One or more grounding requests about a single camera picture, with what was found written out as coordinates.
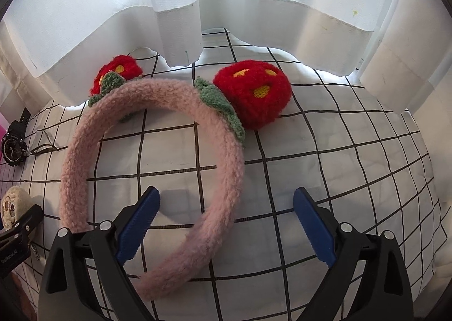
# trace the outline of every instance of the wristwatch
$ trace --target wristwatch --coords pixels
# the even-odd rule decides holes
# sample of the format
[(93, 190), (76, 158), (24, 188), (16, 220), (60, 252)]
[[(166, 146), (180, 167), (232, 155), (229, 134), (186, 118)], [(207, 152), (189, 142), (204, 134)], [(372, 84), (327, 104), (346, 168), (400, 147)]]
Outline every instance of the wristwatch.
[(1, 141), (1, 152), (10, 166), (19, 165), (25, 160), (27, 144), (25, 131), (30, 120), (30, 112), (25, 108), (20, 121), (13, 121)]

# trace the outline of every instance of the white grid cloth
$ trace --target white grid cloth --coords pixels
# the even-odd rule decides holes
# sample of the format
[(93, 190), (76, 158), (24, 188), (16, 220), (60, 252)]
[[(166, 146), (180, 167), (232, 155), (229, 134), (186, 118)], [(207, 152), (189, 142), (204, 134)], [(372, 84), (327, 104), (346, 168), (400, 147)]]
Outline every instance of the white grid cloth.
[[(304, 186), (339, 222), (358, 231), (395, 233), (408, 268), (413, 298), (430, 280), (433, 256), (447, 235), (435, 193), (432, 165), (411, 114), (384, 110), (358, 82), (313, 70), (277, 49), (247, 45), (226, 30), (203, 35), (200, 60), (169, 68), (155, 52), (132, 53), (147, 77), (191, 83), (212, 80), (225, 65), (264, 60), (288, 76), (293, 95), (282, 115), (247, 131), (245, 179), (237, 220), (222, 248), (196, 277), (169, 297), (149, 302), (157, 320), (296, 320), (327, 267), (319, 262), (293, 212)], [(46, 143), (67, 147), (88, 107), (50, 103), (31, 119), (29, 150)], [(57, 230), (60, 169), (66, 150), (29, 156), (21, 167), (0, 165), (1, 194), (12, 185), (30, 192), (44, 209), (34, 242), (41, 261), (16, 271), (32, 303)], [(141, 249), (124, 268), (132, 282), (171, 253), (212, 199), (215, 161), (206, 136), (187, 116), (147, 110), (112, 127), (99, 143), (89, 180), (89, 221), (113, 220), (148, 186), (161, 194), (160, 211)], [(89, 272), (106, 317), (116, 319), (96, 267)], [(359, 264), (336, 319), (347, 315), (361, 279)]]

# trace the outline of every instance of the beige plush toy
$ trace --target beige plush toy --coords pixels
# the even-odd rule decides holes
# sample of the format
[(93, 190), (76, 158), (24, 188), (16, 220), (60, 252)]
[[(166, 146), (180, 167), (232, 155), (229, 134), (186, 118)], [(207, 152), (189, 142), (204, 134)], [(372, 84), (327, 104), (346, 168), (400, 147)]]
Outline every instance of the beige plush toy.
[[(28, 192), (19, 186), (13, 186), (1, 199), (1, 220), (5, 230), (11, 229), (16, 221), (33, 206), (33, 201)], [(36, 259), (39, 259), (36, 247), (31, 244), (36, 229), (29, 234), (30, 247), (34, 252)]]

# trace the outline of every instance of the pink object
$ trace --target pink object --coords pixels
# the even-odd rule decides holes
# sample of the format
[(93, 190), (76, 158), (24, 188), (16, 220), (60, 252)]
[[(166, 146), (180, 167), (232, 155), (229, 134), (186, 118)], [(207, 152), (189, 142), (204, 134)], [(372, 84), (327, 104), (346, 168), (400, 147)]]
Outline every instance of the pink object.
[(198, 91), (177, 80), (125, 83), (102, 98), (78, 125), (62, 166), (60, 216), (73, 233), (88, 230), (87, 177), (97, 143), (120, 118), (145, 108), (161, 107), (191, 116), (216, 151), (217, 187), (212, 204), (198, 219), (181, 246), (136, 285), (145, 300), (177, 289), (207, 265), (234, 222), (244, 159), (242, 145), (224, 118), (199, 98)]
[(3, 136), (5, 136), (6, 130), (3, 128), (3, 126), (0, 125), (0, 140), (3, 139)]

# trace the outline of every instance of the red strawberry pom-pom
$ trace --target red strawberry pom-pom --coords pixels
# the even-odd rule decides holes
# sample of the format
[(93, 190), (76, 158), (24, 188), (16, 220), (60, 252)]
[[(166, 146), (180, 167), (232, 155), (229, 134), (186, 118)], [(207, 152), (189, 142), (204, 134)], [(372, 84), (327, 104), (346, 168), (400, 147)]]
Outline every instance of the red strawberry pom-pom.
[(234, 107), (243, 127), (250, 130), (273, 122), (292, 95), (287, 76), (262, 61), (246, 60), (224, 67), (213, 83)]
[(120, 74), (123, 78), (126, 80), (134, 79), (135, 77), (140, 76), (143, 74), (143, 70), (141, 67), (136, 63), (135, 58), (131, 56), (126, 55), (119, 55), (113, 58), (111, 62), (104, 65), (99, 73), (97, 74), (96, 78), (94, 79), (93, 87), (90, 90), (90, 95), (93, 96), (95, 94), (100, 93), (100, 81), (101, 78), (110, 71), (114, 71), (118, 74)]

